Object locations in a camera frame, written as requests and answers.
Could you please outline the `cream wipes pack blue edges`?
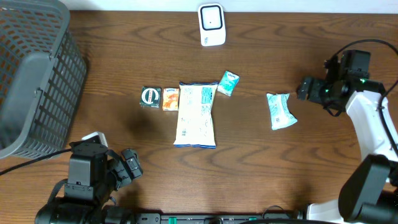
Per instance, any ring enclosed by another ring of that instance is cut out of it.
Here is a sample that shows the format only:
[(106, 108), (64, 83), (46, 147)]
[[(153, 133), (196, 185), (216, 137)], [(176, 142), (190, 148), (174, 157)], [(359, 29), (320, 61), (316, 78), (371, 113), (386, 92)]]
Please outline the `cream wipes pack blue edges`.
[(218, 82), (179, 83), (175, 147), (216, 147), (211, 115)]

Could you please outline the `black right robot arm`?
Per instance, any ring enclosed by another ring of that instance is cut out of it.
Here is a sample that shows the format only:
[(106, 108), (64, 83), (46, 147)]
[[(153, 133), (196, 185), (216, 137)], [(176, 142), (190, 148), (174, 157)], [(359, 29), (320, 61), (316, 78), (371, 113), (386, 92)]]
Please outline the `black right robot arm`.
[(305, 77), (297, 97), (323, 106), (332, 116), (352, 120), (362, 162), (346, 181), (338, 199), (310, 204), (306, 220), (328, 223), (397, 223), (397, 131), (388, 110), (387, 91), (370, 80), (371, 54), (345, 50), (325, 61), (324, 79)]

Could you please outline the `orange tissue pack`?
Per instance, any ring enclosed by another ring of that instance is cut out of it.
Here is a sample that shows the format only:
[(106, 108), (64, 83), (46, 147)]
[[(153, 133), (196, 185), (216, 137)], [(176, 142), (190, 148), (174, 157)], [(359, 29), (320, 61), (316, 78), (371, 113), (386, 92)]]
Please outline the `orange tissue pack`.
[(165, 88), (163, 91), (162, 109), (164, 111), (178, 111), (179, 88)]

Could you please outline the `black healing ointment box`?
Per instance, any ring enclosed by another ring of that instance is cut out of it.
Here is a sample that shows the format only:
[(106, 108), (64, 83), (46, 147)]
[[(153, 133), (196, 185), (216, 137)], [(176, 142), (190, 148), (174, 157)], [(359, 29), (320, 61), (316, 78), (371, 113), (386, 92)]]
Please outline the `black healing ointment box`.
[(142, 107), (159, 108), (161, 100), (161, 88), (142, 87), (141, 98), (139, 104)]

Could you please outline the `teal white Kleenex tissue pack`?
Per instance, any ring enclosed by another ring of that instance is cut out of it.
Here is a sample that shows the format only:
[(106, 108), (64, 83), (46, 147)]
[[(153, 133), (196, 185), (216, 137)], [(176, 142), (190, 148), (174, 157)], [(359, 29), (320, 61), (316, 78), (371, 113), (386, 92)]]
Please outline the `teal white Kleenex tissue pack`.
[(222, 79), (220, 80), (217, 91), (226, 95), (231, 96), (233, 94), (233, 90), (238, 84), (240, 76), (230, 71), (225, 71)]

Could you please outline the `green soft wipes pack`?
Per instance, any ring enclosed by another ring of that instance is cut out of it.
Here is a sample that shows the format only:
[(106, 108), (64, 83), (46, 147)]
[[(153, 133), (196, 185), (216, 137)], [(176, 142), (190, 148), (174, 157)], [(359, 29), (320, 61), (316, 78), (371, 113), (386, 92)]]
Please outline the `green soft wipes pack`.
[(289, 96), (289, 93), (266, 94), (272, 130), (286, 128), (297, 122), (296, 117), (288, 109), (287, 101)]

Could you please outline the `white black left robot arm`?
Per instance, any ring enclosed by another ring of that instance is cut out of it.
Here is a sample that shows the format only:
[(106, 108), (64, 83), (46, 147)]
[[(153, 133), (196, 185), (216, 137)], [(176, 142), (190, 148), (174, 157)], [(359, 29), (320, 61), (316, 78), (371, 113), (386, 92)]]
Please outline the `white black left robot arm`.
[(143, 175), (133, 149), (119, 155), (93, 138), (70, 143), (68, 178), (58, 182), (36, 223), (135, 223), (129, 210), (107, 205), (111, 194)]

